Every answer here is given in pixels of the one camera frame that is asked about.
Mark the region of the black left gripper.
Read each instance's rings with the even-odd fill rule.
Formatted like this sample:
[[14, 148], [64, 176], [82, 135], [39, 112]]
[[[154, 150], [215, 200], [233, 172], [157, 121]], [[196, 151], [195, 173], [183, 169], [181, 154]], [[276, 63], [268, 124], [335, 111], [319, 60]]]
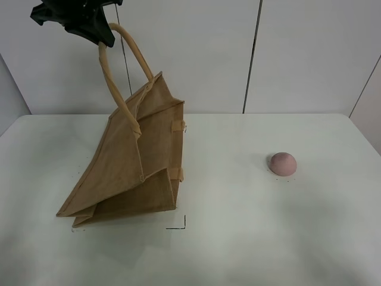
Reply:
[[104, 6], [123, 4], [123, 0], [45, 0], [33, 7], [30, 17], [40, 26], [54, 21], [65, 31], [98, 45], [113, 47], [115, 37], [104, 14]]

